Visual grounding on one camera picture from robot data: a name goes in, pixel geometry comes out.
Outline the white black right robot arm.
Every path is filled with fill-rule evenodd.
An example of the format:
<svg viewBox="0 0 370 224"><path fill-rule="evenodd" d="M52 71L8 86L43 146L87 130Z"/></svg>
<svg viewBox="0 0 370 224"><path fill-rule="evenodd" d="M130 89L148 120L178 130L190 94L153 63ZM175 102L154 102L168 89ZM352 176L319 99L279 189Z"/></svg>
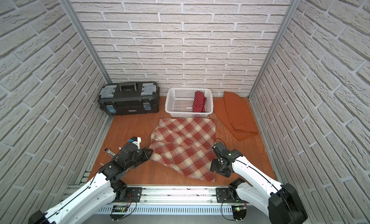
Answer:
<svg viewBox="0 0 370 224"><path fill-rule="evenodd" d="M211 172L230 177L236 173L240 178L228 186L228 196L234 202L247 202L269 217L272 224L303 224L308 214L295 187L282 184L255 167L237 149L228 150L222 143L213 145L216 158Z"/></svg>

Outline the red polka dot skirt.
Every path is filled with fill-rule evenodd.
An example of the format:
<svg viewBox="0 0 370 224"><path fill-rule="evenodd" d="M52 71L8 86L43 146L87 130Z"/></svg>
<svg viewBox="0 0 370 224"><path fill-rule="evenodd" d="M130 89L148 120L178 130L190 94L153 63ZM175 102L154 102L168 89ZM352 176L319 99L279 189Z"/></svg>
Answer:
<svg viewBox="0 0 370 224"><path fill-rule="evenodd" d="M192 112L193 113L205 113L205 103L207 98L205 97L205 93L203 91L196 91L195 97L192 105Z"/></svg>

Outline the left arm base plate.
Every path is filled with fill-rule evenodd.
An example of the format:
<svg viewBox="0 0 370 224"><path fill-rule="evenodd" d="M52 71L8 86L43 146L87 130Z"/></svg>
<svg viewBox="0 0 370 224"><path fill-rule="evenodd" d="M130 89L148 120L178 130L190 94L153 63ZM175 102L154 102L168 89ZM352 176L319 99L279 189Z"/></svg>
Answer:
<svg viewBox="0 0 370 224"><path fill-rule="evenodd" d="M136 202L140 201L142 195L142 187L126 187L116 193L116 198L113 202L129 202L131 199Z"/></svg>

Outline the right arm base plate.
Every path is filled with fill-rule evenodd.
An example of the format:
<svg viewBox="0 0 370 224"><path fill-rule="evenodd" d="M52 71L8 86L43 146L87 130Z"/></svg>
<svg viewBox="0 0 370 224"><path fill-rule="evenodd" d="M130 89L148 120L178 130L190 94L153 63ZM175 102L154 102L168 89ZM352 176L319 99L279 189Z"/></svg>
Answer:
<svg viewBox="0 0 370 224"><path fill-rule="evenodd" d="M215 190L217 203L246 203L246 201L232 197L228 187L217 187Z"/></svg>

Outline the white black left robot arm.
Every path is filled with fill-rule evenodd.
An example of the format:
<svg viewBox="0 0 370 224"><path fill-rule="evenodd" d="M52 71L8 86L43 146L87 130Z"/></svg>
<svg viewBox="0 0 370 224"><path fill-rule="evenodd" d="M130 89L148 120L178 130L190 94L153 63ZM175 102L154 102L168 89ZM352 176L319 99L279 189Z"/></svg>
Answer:
<svg viewBox="0 0 370 224"><path fill-rule="evenodd" d="M134 196L122 180L127 171L150 159L154 150L140 148L140 140L127 142L117 154L105 149L112 157L93 178L67 199L29 217L29 224L81 224L100 208L114 201L132 202Z"/></svg>

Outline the red plaid skirt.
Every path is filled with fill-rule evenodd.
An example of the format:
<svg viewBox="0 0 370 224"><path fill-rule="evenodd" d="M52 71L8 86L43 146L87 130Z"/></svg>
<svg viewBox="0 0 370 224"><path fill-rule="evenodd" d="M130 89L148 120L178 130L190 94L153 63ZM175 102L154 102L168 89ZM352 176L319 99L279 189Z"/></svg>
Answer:
<svg viewBox="0 0 370 224"><path fill-rule="evenodd" d="M162 118L151 134L150 159L183 176L213 183L215 139L216 125L209 118Z"/></svg>

